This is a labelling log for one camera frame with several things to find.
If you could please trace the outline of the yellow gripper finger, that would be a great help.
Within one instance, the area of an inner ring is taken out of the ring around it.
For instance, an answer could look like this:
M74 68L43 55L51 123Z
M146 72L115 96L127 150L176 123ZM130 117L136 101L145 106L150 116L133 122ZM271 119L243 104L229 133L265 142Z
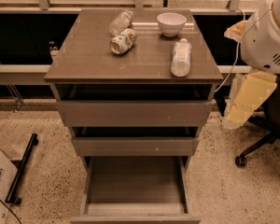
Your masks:
M270 97L277 87L277 75L254 71L236 74L230 92L222 125L233 130L243 126L253 113Z
M243 37L243 30L245 28L246 23L247 20L243 20L235 23L224 32L224 36L227 37L228 39L232 39L236 42L240 42Z

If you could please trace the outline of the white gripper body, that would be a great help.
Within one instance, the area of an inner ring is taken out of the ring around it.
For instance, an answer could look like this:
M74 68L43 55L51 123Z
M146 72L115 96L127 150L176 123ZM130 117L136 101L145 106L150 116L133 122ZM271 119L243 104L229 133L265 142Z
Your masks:
M250 16L243 31L241 58L253 68L280 74L280 0L266 0Z

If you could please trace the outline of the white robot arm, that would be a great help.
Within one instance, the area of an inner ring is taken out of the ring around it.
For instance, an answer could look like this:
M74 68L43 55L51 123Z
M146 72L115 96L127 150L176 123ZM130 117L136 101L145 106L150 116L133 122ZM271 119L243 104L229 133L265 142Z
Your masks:
M240 44L241 59L250 66L232 80L223 126L237 129L274 92L280 75L280 0L266 0L247 20L228 28L224 36Z

